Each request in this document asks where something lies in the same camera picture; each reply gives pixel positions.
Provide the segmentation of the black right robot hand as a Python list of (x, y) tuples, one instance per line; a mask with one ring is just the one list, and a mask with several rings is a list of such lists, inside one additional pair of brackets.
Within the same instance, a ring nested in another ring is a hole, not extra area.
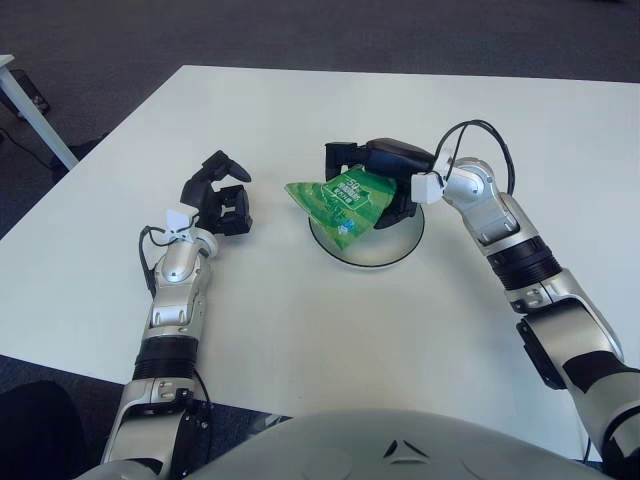
[(325, 145), (325, 179), (331, 180), (343, 167), (362, 165), (369, 173), (396, 181), (396, 192), (382, 212), (374, 228), (389, 228), (405, 218), (413, 217), (417, 204), (411, 200), (411, 177), (429, 173), (435, 156), (426, 150), (392, 138), (378, 138), (364, 145), (353, 142), (331, 142)]

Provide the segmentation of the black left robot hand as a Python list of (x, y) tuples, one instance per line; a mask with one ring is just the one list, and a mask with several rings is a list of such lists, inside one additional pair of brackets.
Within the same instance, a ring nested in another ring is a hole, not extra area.
[(213, 188), (213, 183), (226, 176), (250, 183), (250, 174), (222, 150), (216, 151), (183, 186), (180, 202), (198, 211), (197, 228), (211, 234), (234, 236), (250, 231), (248, 194), (243, 185)]

